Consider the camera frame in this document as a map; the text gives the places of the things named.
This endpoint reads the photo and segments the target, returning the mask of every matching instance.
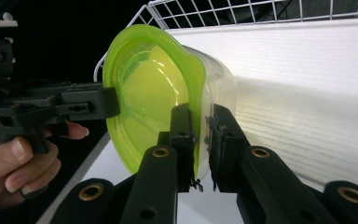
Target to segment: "white wire rack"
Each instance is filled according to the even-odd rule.
[[[128,26],[171,30],[344,19],[358,19],[358,0],[156,0],[142,6]],[[105,56],[95,66],[94,81]]]

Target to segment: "human hand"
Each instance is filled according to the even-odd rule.
[[[89,130],[77,123],[67,121],[69,139],[82,139]],[[22,137],[0,145],[0,209],[25,199],[20,194],[34,192],[45,187],[59,172],[61,162],[57,159],[58,148],[48,141],[49,153],[34,154],[31,145]]]

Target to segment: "green plastic lid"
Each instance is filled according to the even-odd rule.
[[[205,85],[202,61],[165,31],[150,25],[121,31],[107,51],[103,85],[115,87],[120,114],[106,121],[116,151],[132,173],[147,149],[168,132],[172,109],[188,103],[193,128],[200,134],[201,101]],[[194,150],[195,174],[200,143]]]

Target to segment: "plastic container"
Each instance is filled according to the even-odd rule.
[[[170,129],[171,110],[188,103],[198,143],[195,174],[209,170],[207,118],[213,104],[235,114],[236,83],[213,57],[180,45],[165,31],[145,24],[124,29],[113,40],[103,64],[103,84],[115,87],[120,115],[106,121],[117,154],[130,171],[138,171],[145,151]]]

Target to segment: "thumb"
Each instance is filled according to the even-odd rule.
[[[0,177],[19,168],[33,156],[31,145],[22,137],[0,145]]]

